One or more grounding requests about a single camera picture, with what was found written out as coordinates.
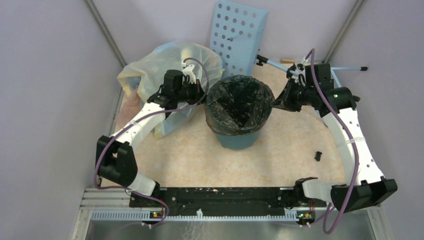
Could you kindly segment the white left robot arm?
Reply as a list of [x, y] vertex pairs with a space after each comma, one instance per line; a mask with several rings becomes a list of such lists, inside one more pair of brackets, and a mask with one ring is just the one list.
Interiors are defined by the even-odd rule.
[[111, 136], [101, 136], [96, 144], [95, 173], [118, 186], [138, 192], [149, 207], [160, 202], [159, 184], [139, 173], [135, 150], [158, 124], [176, 112], [200, 105], [206, 97], [194, 64], [182, 70], [170, 69], [163, 84], [151, 95], [143, 108], [123, 128]]

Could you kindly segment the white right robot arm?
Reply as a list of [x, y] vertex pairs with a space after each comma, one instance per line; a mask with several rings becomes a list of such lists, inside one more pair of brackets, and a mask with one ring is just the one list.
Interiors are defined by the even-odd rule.
[[349, 213], [380, 205], [393, 195], [398, 185], [379, 169], [361, 130], [357, 111], [360, 98], [347, 87], [335, 86], [330, 64], [293, 65], [287, 77], [273, 108], [288, 112], [300, 112], [303, 106], [314, 108], [332, 134], [345, 175], [345, 182], [316, 177], [297, 180], [294, 202], [307, 206], [316, 199]]

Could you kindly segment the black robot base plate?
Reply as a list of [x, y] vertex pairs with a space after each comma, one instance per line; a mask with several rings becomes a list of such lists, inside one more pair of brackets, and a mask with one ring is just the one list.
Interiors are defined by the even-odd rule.
[[291, 187], [167, 187], [152, 199], [131, 194], [131, 208], [169, 209], [169, 217], [194, 216], [201, 210], [206, 217], [274, 217], [286, 211], [313, 206], [326, 207], [318, 199], [300, 198]]

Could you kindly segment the translucent white plastic bag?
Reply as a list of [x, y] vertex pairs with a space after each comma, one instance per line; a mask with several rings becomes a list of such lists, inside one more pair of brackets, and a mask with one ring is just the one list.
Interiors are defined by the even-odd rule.
[[137, 93], [146, 103], [164, 83], [168, 70], [182, 70], [182, 62], [194, 64], [193, 73], [202, 88], [212, 87], [224, 73], [223, 60], [213, 50], [189, 41], [172, 41], [160, 45], [150, 54], [126, 65], [117, 76], [127, 96]]

